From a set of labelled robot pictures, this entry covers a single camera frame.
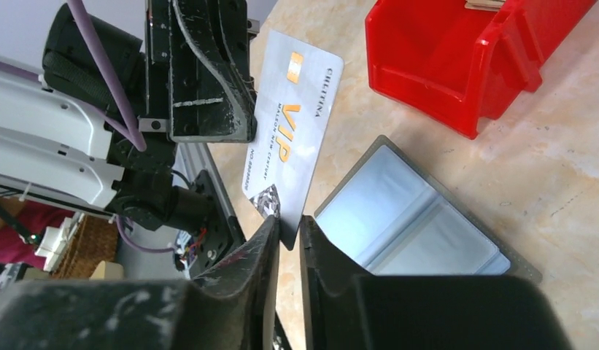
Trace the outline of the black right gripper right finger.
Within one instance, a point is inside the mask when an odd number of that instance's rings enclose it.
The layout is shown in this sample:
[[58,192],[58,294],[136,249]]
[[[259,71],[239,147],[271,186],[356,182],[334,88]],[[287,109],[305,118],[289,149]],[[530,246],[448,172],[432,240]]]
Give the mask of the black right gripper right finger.
[[377,276],[314,218],[298,236],[308,349],[570,349],[549,301],[514,276]]

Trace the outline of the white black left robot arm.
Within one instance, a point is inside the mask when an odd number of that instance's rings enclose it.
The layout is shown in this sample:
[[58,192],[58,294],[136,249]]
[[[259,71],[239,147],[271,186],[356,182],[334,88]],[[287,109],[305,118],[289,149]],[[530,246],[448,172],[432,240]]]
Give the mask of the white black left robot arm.
[[173,183],[182,143],[256,132],[245,1],[147,1],[144,37],[81,1],[0,1],[0,195],[129,218],[149,230],[225,223],[214,188]]

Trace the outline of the silver VIP credit card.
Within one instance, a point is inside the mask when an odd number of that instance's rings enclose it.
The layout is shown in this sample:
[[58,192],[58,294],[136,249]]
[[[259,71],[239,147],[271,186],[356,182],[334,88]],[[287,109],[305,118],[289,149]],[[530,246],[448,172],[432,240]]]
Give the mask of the silver VIP credit card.
[[266,42],[247,146],[245,197],[264,218],[278,217],[280,241],[295,246],[310,184],[344,70],[341,57],[278,31]]

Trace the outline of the red plastic bin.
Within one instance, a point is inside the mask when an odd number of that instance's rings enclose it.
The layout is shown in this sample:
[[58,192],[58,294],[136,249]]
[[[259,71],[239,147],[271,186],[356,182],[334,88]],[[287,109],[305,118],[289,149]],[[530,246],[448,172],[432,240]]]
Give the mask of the red plastic bin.
[[509,0],[497,12],[465,1],[377,1],[366,15],[368,83],[475,139],[542,84],[541,68],[591,1]]

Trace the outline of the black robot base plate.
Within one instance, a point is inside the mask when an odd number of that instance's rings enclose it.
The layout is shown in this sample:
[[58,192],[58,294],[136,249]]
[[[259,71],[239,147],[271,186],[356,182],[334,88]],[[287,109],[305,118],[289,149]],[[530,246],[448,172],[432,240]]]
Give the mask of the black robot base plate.
[[173,174],[189,190],[212,198],[217,208],[216,215],[196,233],[177,232],[175,267],[185,278],[193,279],[241,246],[245,236],[206,144],[180,145]]

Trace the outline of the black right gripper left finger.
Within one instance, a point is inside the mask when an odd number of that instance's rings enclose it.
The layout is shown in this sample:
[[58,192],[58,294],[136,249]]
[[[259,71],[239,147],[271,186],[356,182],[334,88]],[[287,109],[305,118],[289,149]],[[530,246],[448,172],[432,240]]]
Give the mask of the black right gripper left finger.
[[0,297],[0,349],[271,349],[280,221],[192,280],[33,280]]

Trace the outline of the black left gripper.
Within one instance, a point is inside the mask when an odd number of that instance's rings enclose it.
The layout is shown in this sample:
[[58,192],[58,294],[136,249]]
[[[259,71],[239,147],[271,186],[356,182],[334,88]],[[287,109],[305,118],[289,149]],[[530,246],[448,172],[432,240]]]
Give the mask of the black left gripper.
[[147,1],[147,117],[173,142],[255,138],[245,1]]

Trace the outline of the grey card holder wallet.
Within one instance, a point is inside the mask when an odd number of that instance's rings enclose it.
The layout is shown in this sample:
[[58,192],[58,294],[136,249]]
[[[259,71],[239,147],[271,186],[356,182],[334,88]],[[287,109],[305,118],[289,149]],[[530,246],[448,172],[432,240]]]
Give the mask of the grey card holder wallet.
[[315,212],[329,241],[376,275],[510,275],[539,269],[384,135]]

